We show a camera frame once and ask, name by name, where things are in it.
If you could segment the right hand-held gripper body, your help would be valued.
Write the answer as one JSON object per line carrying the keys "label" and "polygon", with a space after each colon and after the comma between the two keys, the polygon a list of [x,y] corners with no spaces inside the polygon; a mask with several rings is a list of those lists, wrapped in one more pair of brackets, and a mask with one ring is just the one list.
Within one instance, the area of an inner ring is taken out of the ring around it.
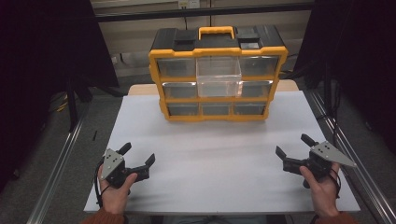
{"label": "right hand-held gripper body", "polygon": [[296,175],[301,175],[300,167],[305,166],[310,170],[316,180],[328,176],[332,169],[332,164],[337,162],[350,167],[356,167],[357,163],[347,157],[339,149],[328,141],[324,141],[310,147],[307,159],[297,160],[286,158],[283,162],[283,170]]}

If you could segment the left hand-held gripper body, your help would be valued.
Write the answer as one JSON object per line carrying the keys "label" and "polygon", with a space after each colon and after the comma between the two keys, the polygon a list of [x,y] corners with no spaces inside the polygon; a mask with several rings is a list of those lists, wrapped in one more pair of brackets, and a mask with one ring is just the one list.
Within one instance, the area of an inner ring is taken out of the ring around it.
{"label": "left hand-held gripper body", "polygon": [[123,156],[110,148],[106,151],[101,174],[102,180],[105,179],[111,187],[118,189],[130,174],[137,174],[136,182],[149,179],[150,167],[144,164],[135,168],[127,168]]}

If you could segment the person's left hand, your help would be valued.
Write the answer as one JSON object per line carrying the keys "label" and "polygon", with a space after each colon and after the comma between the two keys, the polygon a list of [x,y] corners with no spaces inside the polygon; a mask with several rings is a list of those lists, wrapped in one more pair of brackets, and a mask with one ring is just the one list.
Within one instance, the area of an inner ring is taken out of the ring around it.
{"label": "person's left hand", "polygon": [[128,201],[128,192],[136,179],[137,174],[130,174],[118,189],[112,188],[105,179],[99,180],[103,207],[108,213],[113,215],[124,213]]}

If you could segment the person's right hand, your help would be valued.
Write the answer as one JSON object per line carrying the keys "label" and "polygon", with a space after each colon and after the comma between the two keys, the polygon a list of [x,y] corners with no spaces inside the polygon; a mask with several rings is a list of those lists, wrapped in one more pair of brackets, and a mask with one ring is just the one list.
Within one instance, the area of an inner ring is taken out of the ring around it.
{"label": "person's right hand", "polygon": [[301,174],[310,186],[314,211],[319,217],[336,217],[340,214],[336,207],[338,193],[336,180],[339,168],[340,165],[334,162],[330,172],[331,176],[317,181],[308,168],[300,167]]}

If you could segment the black stand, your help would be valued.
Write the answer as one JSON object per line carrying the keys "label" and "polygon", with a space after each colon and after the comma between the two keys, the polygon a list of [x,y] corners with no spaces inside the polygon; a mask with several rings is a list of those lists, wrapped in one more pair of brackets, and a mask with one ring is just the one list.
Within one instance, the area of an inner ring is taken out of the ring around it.
{"label": "black stand", "polygon": [[66,94],[70,116],[69,132],[73,132],[78,124],[76,97],[82,103],[89,103],[92,100],[92,94],[89,90],[89,80],[82,76],[69,76],[66,82]]}

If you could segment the yellow and black drawer cabinet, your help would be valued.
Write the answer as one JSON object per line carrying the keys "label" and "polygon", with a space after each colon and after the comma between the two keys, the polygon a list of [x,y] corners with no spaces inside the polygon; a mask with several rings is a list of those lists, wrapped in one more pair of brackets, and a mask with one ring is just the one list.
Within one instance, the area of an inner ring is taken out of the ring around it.
{"label": "yellow and black drawer cabinet", "polygon": [[[274,83],[262,116],[232,116],[230,118],[222,116],[215,116],[214,118],[182,116],[171,118],[167,115],[157,61],[159,59],[207,56],[277,56],[279,58],[276,73],[273,75]],[[148,54],[150,75],[160,95],[160,109],[164,117],[170,121],[251,121],[266,119],[269,114],[269,106],[275,97],[279,73],[287,56],[288,50],[274,25],[199,27],[194,30],[162,28],[155,35]]]}

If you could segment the group of closed cabinet drawers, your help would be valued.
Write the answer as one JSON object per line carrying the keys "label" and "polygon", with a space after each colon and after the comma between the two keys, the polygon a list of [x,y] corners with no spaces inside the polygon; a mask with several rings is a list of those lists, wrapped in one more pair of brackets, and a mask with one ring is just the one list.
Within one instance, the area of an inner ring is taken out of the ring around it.
{"label": "group of closed cabinet drawers", "polygon": [[182,116],[224,118],[262,116],[270,96],[279,58],[240,56],[242,80],[234,97],[199,97],[196,59],[175,58],[157,61],[165,98],[165,111],[171,118]]}

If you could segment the black curtain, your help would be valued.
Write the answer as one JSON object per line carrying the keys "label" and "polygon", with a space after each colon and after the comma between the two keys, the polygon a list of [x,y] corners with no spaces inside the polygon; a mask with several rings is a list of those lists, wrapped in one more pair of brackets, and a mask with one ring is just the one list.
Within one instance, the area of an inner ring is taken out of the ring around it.
{"label": "black curtain", "polygon": [[294,69],[329,71],[396,154],[396,0],[314,0]]}
{"label": "black curtain", "polygon": [[0,0],[0,192],[32,151],[50,97],[119,85],[91,0]]}

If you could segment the clear plastic drawer bin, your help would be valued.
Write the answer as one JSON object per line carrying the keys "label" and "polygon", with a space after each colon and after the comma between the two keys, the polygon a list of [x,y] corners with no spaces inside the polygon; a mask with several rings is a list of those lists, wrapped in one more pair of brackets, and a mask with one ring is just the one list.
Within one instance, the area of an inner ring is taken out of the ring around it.
{"label": "clear plastic drawer bin", "polygon": [[241,80],[238,57],[207,56],[196,59],[199,97],[234,97]]}

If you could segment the black horizontal bar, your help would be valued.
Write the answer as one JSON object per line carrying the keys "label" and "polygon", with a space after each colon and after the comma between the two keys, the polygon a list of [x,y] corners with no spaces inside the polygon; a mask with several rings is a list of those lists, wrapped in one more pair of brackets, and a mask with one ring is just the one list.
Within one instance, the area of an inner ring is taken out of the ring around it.
{"label": "black horizontal bar", "polygon": [[174,9],[165,11],[149,11],[138,13],[108,13],[97,14],[94,19],[97,22],[113,22],[113,21],[142,21],[154,19],[171,19],[171,18],[188,18],[233,14],[249,14],[249,13],[269,13],[269,12],[286,12],[310,10],[314,7],[313,2],[275,4],[275,5],[259,5],[246,7],[207,7],[194,9]]}

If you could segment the metal frame rail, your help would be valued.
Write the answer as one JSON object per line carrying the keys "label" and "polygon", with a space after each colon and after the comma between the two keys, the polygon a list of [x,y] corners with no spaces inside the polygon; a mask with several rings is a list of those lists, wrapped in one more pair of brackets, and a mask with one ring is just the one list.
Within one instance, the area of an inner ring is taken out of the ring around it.
{"label": "metal frame rail", "polygon": [[336,119],[329,116],[329,113],[325,109],[324,100],[317,91],[308,91],[306,95],[307,98],[314,103],[319,114],[326,122],[328,129],[332,132],[335,144],[339,146],[341,151],[346,153],[350,159],[357,163],[357,167],[353,168],[353,173],[359,179],[364,191],[370,198],[370,202],[375,207],[376,212],[380,215],[384,224],[396,224],[396,212],[391,207],[383,191],[364,167],[353,146],[349,143],[341,127],[337,124]]}
{"label": "metal frame rail", "polygon": [[81,109],[78,110],[77,116],[78,120],[75,124],[74,128],[68,133],[67,138],[64,142],[60,155],[51,170],[50,176],[44,189],[42,190],[38,200],[35,203],[35,207],[29,216],[26,224],[42,224],[46,214],[48,213],[51,201],[55,194],[55,191],[60,183],[60,180],[63,176],[64,167],[66,166],[68,159],[72,150],[74,149],[74,145],[78,139],[81,127],[83,122],[87,116],[91,104],[83,104]]}

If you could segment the white wall outlet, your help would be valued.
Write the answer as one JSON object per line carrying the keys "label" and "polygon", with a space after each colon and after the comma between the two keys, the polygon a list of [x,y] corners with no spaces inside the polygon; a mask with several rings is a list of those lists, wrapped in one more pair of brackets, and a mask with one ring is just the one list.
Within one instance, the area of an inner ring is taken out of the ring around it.
{"label": "white wall outlet", "polygon": [[200,7],[200,0],[178,0],[177,3],[179,9],[191,9]]}

